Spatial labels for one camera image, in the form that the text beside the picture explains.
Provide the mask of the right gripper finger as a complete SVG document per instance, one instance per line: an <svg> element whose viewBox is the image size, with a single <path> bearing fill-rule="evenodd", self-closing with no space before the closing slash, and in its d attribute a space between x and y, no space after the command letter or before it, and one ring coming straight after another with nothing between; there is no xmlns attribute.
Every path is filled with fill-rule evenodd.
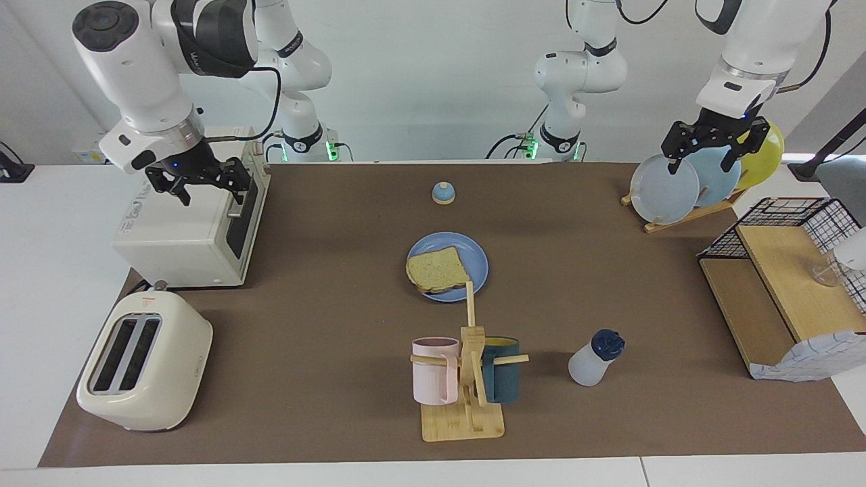
<svg viewBox="0 0 866 487"><path fill-rule="evenodd" d="M219 171L216 174L216 186L229 191L236 204L244 204L245 194L250 190L252 177L242 164L240 158L232 157L219 163Z"/></svg>
<svg viewBox="0 0 866 487"><path fill-rule="evenodd" d="M155 166L148 166L143 171L155 191L167 192L167 194L176 197L183 206L188 207L191 204L191 195L185 188L189 181L187 176L175 176L173 179L168 179L165 176L165 171Z"/></svg>

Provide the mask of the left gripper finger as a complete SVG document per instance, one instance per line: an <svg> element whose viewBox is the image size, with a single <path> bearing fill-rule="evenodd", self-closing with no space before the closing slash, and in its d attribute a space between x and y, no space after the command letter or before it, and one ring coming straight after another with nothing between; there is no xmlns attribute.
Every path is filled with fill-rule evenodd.
<svg viewBox="0 0 866 487"><path fill-rule="evenodd" d="M771 130L768 120L755 120L748 131L739 137L728 141L727 152L721 160L721 170L724 173L731 172L734 163L746 154L754 154L760 150Z"/></svg>
<svg viewBox="0 0 866 487"><path fill-rule="evenodd" d="M662 154L668 158L668 173L676 175L684 157L702 148L704 126L675 121L662 141Z"/></svg>

